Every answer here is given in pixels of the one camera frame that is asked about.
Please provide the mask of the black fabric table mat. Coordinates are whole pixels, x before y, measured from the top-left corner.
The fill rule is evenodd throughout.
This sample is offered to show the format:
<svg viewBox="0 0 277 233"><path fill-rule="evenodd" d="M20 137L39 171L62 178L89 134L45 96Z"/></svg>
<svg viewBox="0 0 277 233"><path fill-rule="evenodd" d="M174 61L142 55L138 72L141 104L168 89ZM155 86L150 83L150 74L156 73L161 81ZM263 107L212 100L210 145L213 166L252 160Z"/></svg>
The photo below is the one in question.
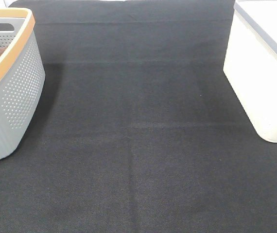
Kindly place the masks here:
<svg viewBox="0 0 277 233"><path fill-rule="evenodd" d="M231 0L18 0L46 73L0 160L0 233L277 233L277 144L223 73Z"/></svg>

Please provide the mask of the grey perforated laundry basket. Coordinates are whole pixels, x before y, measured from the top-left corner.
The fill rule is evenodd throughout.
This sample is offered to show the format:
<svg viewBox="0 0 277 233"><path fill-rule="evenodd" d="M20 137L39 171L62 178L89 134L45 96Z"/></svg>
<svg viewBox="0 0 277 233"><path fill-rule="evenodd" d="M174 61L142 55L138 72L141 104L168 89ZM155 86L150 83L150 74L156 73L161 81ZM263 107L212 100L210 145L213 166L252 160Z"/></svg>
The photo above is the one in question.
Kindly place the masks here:
<svg viewBox="0 0 277 233"><path fill-rule="evenodd" d="M0 159L12 154L39 102L45 71L27 8L0 9Z"/></svg>

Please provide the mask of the white slotted storage basket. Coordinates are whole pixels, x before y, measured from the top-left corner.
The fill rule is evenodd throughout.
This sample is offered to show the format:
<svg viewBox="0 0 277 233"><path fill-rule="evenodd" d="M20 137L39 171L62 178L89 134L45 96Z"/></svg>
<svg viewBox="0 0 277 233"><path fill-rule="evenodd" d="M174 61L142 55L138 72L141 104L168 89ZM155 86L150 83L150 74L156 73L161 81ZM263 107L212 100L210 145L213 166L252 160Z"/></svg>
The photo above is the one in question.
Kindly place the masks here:
<svg viewBox="0 0 277 233"><path fill-rule="evenodd" d="M237 0L224 74L256 133L277 143L277 0Z"/></svg>

